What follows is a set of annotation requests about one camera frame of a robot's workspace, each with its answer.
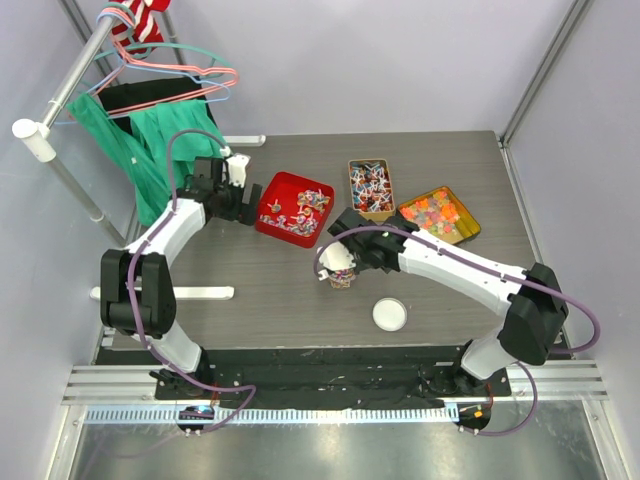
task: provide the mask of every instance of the metal rail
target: metal rail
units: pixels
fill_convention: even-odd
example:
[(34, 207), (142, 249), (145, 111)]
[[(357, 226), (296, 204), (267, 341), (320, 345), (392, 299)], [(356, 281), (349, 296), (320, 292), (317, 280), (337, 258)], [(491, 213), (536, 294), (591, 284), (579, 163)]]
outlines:
[[(154, 398), (156, 380), (150, 371), (158, 365), (82, 366), (74, 367), (62, 400), (63, 405), (162, 405), (175, 402)], [(600, 372), (593, 360), (552, 360), (541, 367), (531, 367), (540, 401), (607, 400)], [(496, 397), (496, 402), (530, 400), (529, 381), (517, 366), (507, 369), (513, 394)], [(444, 398), (446, 402), (483, 402), (485, 397)], [(182, 404), (197, 404), (185, 400)]]

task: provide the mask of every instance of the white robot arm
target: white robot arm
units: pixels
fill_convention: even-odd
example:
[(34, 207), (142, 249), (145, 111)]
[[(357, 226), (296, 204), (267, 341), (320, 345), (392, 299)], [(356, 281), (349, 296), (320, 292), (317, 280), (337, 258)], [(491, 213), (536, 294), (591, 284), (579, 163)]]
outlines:
[[(546, 361), (567, 318), (567, 305), (512, 280), (505, 281), (505, 277), (560, 291), (549, 267), (537, 263), (526, 270), (482, 258), (442, 242), (400, 215), (391, 217), (385, 225), (411, 233), (423, 242), (364, 228), (365, 231), (345, 236), (341, 243), (334, 243), (324, 251), (320, 263), (325, 270), (320, 272), (320, 278), (345, 270), (359, 273), (368, 268), (406, 272), (447, 285), (493, 311), (503, 319), (500, 327), (468, 343), (460, 358), (455, 381), (463, 391), (482, 385), (496, 371), (518, 360), (533, 365)], [(375, 223), (347, 209), (328, 230), (337, 236), (354, 228), (373, 226)]]
[[(149, 241), (136, 265), (142, 282), (137, 292), (145, 338), (165, 359), (183, 372), (210, 383), (206, 351), (182, 330), (176, 317), (169, 267), (189, 239), (213, 217), (253, 225), (262, 187), (253, 185), (249, 203), (243, 203), (249, 157), (225, 160), (199, 158), (194, 175), (178, 190), (175, 209), (170, 201), (160, 218), (143, 236), (123, 250), (108, 250), (101, 262), (100, 316), (105, 326), (140, 341), (126, 285), (126, 272), (134, 253)], [(154, 237), (156, 226), (171, 216)]]

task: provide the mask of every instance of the white bracket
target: white bracket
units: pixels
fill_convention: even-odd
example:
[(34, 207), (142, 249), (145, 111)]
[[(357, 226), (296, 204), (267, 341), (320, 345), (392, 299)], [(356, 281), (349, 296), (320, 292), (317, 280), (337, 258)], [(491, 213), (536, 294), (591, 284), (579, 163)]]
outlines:
[[(231, 300), (234, 293), (233, 287), (173, 287), (176, 300)], [(89, 297), (99, 301), (100, 287), (93, 287)]]

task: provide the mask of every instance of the candy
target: candy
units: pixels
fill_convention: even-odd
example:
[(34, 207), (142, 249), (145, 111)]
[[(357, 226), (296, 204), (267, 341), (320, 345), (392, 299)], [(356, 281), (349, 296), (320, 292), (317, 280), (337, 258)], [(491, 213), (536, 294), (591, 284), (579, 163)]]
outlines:
[(389, 173), (380, 162), (362, 163), (349, 173), (353, 205), (362, 212), (393, 211)]

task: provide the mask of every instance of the gray table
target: gray table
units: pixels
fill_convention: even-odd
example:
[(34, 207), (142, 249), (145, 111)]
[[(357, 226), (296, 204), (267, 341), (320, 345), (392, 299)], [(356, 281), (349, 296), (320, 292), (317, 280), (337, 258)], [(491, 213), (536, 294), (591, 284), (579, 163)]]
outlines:
[[(270, 137), (252, 156), (250, 182), (265, 187), (285, 170), (332, 185), (332, 222), (349, 206), (347, 161), (386, 158), (396, 201), (448, 185), (482, 226), (464, 248), (529, 267), (533, 254), (493, 132), (402, 133)], [(330, 236), (325, 232), (318, 245)], [(435, 282), (406, 274), (362, 273), (334, 290), (312, 272), (314, 250), (214, 219), (176, 259), (176, 286), (236, 288), (228, 301), (183, 301), (178, 319), (206, 348), (457, 344), (499, 323), (491, 312)], [(371, 318), (383, 297), (409, 311), (400, 331), (380, 330)], [(116, 338), (114, 348), (136, 348)]]

